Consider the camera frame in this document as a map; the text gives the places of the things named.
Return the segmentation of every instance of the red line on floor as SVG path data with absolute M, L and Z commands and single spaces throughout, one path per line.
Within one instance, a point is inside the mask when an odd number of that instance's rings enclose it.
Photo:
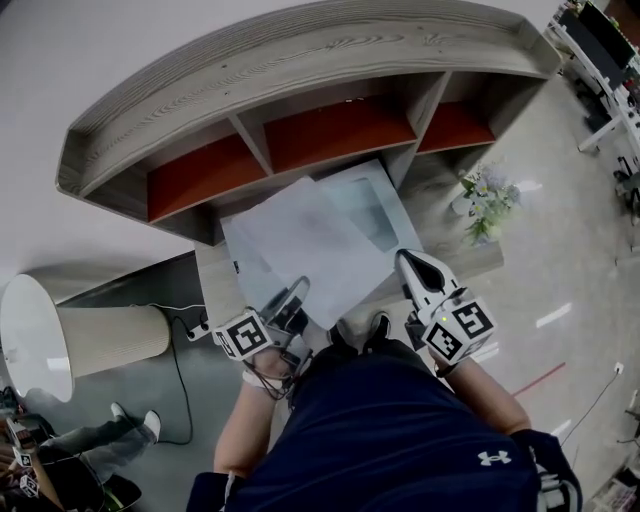
M 513 396 L 516 397 L 521 393 L 524 393 L 525 391 L 527 391 L 528 389 L 531 389 L 533 386 L 535 386 L 536 384 L 540 384 L 544 379 L 546 379 L 547 377 L 550 377 L 551 375 L 553 375 L 554 373 L 556 373 L 560 368 L 564 368 L 567 365 L 567 363 L 562 363 L 559 364 L 558 366 L 556 366 L 553 370 L 548 371 L 547 373 L 545 373 L 542 377 L 538 377 L 536 380 L 534 380 L 531 384 L 527 384 L 525 387 L 523 387 L 522 389 L 519 389 L 518 391 L 516 391 L 515 393 L 513 393 Z

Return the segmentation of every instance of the navy blue shirt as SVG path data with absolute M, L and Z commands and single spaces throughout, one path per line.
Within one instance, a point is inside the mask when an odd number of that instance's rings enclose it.
M 250 478 L 198 475 L 188 512 L 218 511 L 226 495 L 226 512 L 533 512 L 536 462 L 579 492 L 556 438 L 502 435 L 435 377 L 383 355 L 310 380 L 296 404 Z

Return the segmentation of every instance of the white vase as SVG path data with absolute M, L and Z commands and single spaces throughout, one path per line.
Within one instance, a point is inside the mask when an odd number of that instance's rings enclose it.
M 464 197 L 465 194 L 466 191 L 460 192 L 460 194 L 458 194 L 458 196 L 453 201 L 451 201 L 451 209 L 457 215 L 468 215 L 469 210 L 471 210 L 473 201 L 469 198 Z

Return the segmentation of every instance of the sneaker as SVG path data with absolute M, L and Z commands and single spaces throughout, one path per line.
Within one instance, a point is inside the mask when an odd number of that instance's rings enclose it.
M 347 339 L 351 339 L 351 331 L 349 325 L 342 318 L 338 320 L 329 331 L 327 338 L 332 345 L 348 345 Z
M 373 320 L 371 320 L 371 327 L 369 328 L 369 337 L 367 339 L 388 338 L 391 332 L 391 319 L 385 311 L 378 311 Z
M 153 433 L 155 437 L 155 442 L 158 442 L 160 439 L 160 426 L 162 423 L 160 422 L 160 416 L 155 411 L 149 411 L 147 415 L 144 417 L 144 426 L 147 427 Z
M 124 412 L 124 409 L 118 402 L 113 402 L 111 404 L 111 414 L 113 414 L 115 419 L 127 418 L 127 413 Z

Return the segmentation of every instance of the black shoe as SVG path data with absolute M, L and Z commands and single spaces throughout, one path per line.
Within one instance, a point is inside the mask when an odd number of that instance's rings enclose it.
M 349 345 L 347 338 L 350 338 L 350 332 L 347 322 L 341 318 L 336 325 L 327 331 L 327 338 L 332 345 Z
M 391 319 L 385 311 L 378 311 L 369 328 L 369 337 L 367 339 L 385 339 L 389 337 L 391 332 Z

